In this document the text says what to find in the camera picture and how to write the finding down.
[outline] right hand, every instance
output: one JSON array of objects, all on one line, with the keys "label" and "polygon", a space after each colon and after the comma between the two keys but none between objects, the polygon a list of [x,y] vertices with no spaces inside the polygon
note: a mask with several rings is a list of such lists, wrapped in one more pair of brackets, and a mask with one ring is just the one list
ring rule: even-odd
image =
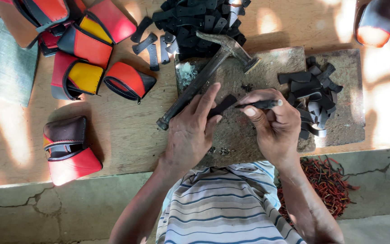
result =
[{"label": "right hand", "polygon": [[275,89],[252,91],[243,97],[239,104],[268,99],[280,99],[283,105],[264,111],[254,106],[246,106],[241,108],[241,111],[249,117],[257,129],[257,142],[261,153],[281,172],[299,163],[297,153],[301,123],[299,111]]}]

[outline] wooden table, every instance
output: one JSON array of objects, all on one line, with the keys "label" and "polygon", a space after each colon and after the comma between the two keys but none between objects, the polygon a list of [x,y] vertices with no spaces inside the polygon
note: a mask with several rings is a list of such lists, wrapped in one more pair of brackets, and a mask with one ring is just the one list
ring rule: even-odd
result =
[{"label": "wooden table", "polygon": [[[88,5],[93,0],[84,2]],[[113,2],[139,23],[145,15],[151,17],[158,11],[163,1]],[[352,38],[355,4],[355,0],[253,0],[246,16],[239,16],[240,30],[247,38],[244,48],[251,53],[304,46],[306,53],[319,53],[360,47]],[[149,32],[163,35],[154,24],[143,38]],[[156,120],[176,99],[175,69],[171,62],[160,65],[159,72],[151,72],[147,51],[136,56],[132,45],[129,39],[119,43],[110,64],[126,62],[157,78],[156,85],[140,105],[120,97],[103,84],[100,96],[86,96],[83,102],[54,99],[50,91],[54,58],[40,56],[28,108],[0,100],[0,185],[50,181],[42,149],[43,126],[48,119],[78,114],[88,117],[89,141],[104,165],[100,172],[88,178],[155,168],[167,138],[167,132],[158,129]],[[313,155],[390,148],[390,41],[381,49],[361,47],[360,50],[366,139],[361,143],[317,148]]]}]

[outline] crack in floor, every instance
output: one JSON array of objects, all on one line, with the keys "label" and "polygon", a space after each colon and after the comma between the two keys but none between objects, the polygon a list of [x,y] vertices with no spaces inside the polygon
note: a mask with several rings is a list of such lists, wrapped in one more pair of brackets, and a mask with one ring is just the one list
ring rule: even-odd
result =
[{"label": "crack in floor", "polygon": [[[54,187],[55,186],[52,186],[51,188],[44,188],[43,191],[41,191],[40,193],[37,193],[37,194],[35,194],[32,197],[28,197],[28,199],[26,200],[26,202],[24,204],[21,204],[21,205],[11,205],[11,206],[0,206],[0,208],[17,208],[17,207],[28,206],[28,205],[35,206],[39,202],[40,197],[43,194],[43,192],[45,192],[46,190],[51,190]],[[33,198],[35,200],[35,204],[29,204],[28,202],[30,201],[30,199],[33,199]]]},{"label": "crack in floor", "polygon": [[388,164],[386,165],[386,167],[384,167],[383,169],[374,169],[374,170],[368,170],[368,171],[361,172],[361,173],[356,173],[356,174],[346,174],[346,175],[344,175],[344,176],[356,176],[356,175],[363,175],[363,174],[366,174],[366,173],[371,173],[371,172],[376,172],[376,171],[378,171],[378,172],[382,172],[382,173],[386,173],[386,172],[387,172],[387,170],[389,169],[389,167],[390,167],[390,163],[388,163]]}]

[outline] claw hammer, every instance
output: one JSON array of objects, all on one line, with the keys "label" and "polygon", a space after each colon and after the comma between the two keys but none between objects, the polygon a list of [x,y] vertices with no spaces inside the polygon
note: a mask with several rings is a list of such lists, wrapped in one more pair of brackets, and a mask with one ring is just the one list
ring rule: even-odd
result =
[{"label": "claw hammer", "polygon": [[180,113],[183,108],[192,100],[192,98],[201,90],[203,85],[209,80],[216,69],[229,56],[234,56],[244,66],[245,74],[248,74],[261,60],[261,58],[251,58],[245,50],[234,39],[226,35],[205,34],[197,31],[196,35],[204,40],[211,41],[221,45],[219,51],[209,61],[205,68],[193,79],[185,91],[180,95],[177,101],[168,109],[162,118],[158,119],[156,124],[163,130],[169,127],[169,121],[172,117]]}]

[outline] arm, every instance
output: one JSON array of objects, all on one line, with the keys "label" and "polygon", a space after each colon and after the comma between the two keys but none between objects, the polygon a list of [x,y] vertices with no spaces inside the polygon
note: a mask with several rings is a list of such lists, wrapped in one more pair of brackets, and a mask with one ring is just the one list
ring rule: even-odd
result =
[{"label": "arm", "polygon": [[[240,104],[281,99],[274,89],[257,90]],[[266,159],[279,171],[287,211],[302,238],[308,243],[344,243],[342,231],[312,188],[300,167],[296,151],[300,133],[300,113],[289,103],[263,111],[253,106],[241,109],[257,129],[257,142]]]},{"label": "arm", "polygon": [[118,218],[109,243],[147,241],[169,189],[197,165],[211,147],[214,127],[222,116],[216,115],[207,121],[207,115],[216,106],[214,98],[220,87],[219,83],[211,85],[203,96],[195,96],[171,119],[165,153],[151,177]]}]

